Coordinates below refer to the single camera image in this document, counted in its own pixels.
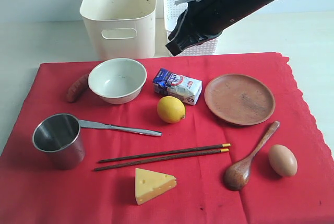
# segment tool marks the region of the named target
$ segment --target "milk carton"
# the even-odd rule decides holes
[[[161,68],[153,79],[154,91],[164,96],[174,96],[182,102],[195,105],[202,91],[202,81],[176,74]]]

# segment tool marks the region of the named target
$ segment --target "brown chopsticks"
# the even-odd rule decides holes
[[[204,146],[204,147],[185,148],[185,149],[178,149],[178,150],[154,152],[154,153],[150,153],[150,154],[141,154],[141,155],[120,157],[120,158],[114,158],[114,159],[100,160],[100,161],[98,161],[98,163],[121,161],[121,160],[144,158],[144,157],[152,157],[152,156],[158,156],[158,155],[175,154],[175,155],[169,155],[169,156],[165,156],[165,157],[151,158],[151,159],[145,159],[145,160],[126,162],[126,163],[116,164],[116,165],[111,165],[111,166],[99,167],[99,168],[95,168],[94,171],[121,168],[121,167],[133,166],[133,165],[137,165],[137,164],[145,164],[145,163],[152,163],[152,162],[157,162],[157,161],[172,160],[172,159],[179,159],[179,158],[186,158],[186,157],[193,157],[193,156],[220,154],[222,152],[229,151],[229,149],[225,148],[225,147],[230,147],[230,146],[231,146],[231,144],[227,143],[227,144],[218,144],[218,145]]]

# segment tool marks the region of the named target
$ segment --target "yellow lemon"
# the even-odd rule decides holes
[[[183,102],[173,96],[162,97],[157,106],[159,117],[167,123],[176,123],[186,116]]]

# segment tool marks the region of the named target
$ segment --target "egg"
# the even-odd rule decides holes
[[[297,173],[297,159],[292,151],[284,145],[273,145],[269,150],[269,163],[282,177],[291,177]]]

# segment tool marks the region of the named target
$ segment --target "bin handle hole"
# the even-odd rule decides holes
[[[137,31],[134,28],[114,28],[103,29],[101,34],[106,40],[125,40],[135,38]]]

